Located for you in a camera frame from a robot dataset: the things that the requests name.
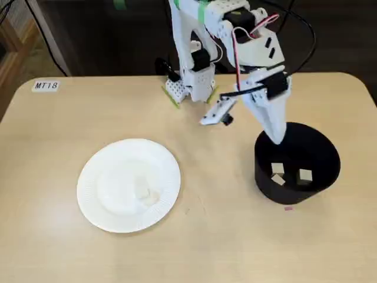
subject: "black cylindrical container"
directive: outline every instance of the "black cylindrical container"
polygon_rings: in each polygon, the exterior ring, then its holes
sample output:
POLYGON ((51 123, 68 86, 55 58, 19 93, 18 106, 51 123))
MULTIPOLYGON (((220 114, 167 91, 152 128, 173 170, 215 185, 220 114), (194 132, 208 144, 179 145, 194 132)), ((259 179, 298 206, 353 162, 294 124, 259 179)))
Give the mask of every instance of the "black cylindrical container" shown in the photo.
POLYGON ((287 123, 281 144, 274 144, 265 132, 255 143, 255 181, 274 202, 292 205, 331 186, 339 176, 340 158, 335 146, 319 131, 299 123, 287 123), (274 182, 272 163, 283 163, 285 184, 274 182), (300 169, 312 171, 313 181, 300 183, 300 169))

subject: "light wooden tabletop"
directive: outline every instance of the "light wooden tabletop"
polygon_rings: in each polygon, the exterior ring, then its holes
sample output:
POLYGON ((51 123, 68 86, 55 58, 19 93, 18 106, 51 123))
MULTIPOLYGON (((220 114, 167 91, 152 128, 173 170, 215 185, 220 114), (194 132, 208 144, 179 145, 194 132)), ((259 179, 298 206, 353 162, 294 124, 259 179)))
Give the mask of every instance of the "light wooden tabletop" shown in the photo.
MULTIPOLYGON (((59 78, 56 93, 19 88, 0 124, 0 282, 377 282, 377 109, 340 73, 297 74, 290 121, 337 147, 338 181, 285 211, 253 180, 262 130, 239 102, 230 127, 199 125, 210 107, 176 109, 159 77, 59 78), (85 162, 142 137, 177 158, 181 192, 142 232, 116 235, 81 214, 85 162)), ((218 76, 230 91, 233 76, 218 76)))

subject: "red wire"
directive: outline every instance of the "red wire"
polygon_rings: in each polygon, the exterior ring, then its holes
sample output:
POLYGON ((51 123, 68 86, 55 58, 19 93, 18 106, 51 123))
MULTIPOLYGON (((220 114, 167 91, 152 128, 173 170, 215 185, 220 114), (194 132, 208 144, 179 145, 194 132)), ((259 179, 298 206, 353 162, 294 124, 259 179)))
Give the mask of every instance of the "red wire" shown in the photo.
MULTIPOLYGON (((256 38, 255 35, 253 35, 253 33, 255 31, 257 31, 262 25, 266 24, 271 24, 272 22, 275 22, 277 19, 279 18, 279 14, 278 13, 274 13, 272 14, 271 16, 268 16, 267 18, 261 20, 252 30, 252 32, 250 33, 250 36, 253 37, 253 38, 256 38)), ((234 31, 232 31, 232 40, 233 40, 233 51, 234 51, 234 64, 236 65, 236 82, 237 82, 237 89, 238 91, 241 90, 241 82, 240 82, 240 65, 239 65, 239 61, 238 61, 238 55, 237 55, 237 39, 236 39, 236 36, 235 36, 235 33, 234 31)))

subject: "plate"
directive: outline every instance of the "plate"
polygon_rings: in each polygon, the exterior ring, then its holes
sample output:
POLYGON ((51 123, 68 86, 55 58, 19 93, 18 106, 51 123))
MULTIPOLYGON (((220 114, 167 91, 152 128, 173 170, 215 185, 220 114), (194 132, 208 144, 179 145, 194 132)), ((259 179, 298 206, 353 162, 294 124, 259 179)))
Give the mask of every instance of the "plate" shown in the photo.
POLYGON ((130 233, 168 214, 180 185, 177 160, 164 146, 127 139, 109 144, 90 158, 78 178, 77 201, 93 225, 130 233))

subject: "white robotic arm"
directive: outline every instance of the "white robotic arm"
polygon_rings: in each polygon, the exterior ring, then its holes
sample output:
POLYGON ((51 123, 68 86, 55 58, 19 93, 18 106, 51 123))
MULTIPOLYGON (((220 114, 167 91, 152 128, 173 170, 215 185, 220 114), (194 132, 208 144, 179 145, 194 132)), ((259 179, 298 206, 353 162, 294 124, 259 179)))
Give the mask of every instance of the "white robotic arm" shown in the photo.
MULTIPOLYGON (((172 98, 180 103, 191 95, 193 101, 207 101, 215 86, 213 61, 218 56, 212 37, 219 38, 226 47, 231 65, 238 70, 252 69, 244 81, 237 76, 234 88, 237 91, 256 88, 245 91, 242 100, 271 140, 279 144, 286 130, 285 104, 290 95, 291 79, 283 75, 285 59, 276 34, 263 24, 267 12, 263 8, 250 10, 246 0, 169 2, 180 61, 180 80, 166 82, 172 98), (192 32, 201 43, 191 41, 192 32), (244 39, 241 37, 245 34, 247 40, 239 43, 238 39, 244 39)), ((231 123, 233 119, 229 111, 237 101, 233 95, 221 96, 201 124, 231 123)))

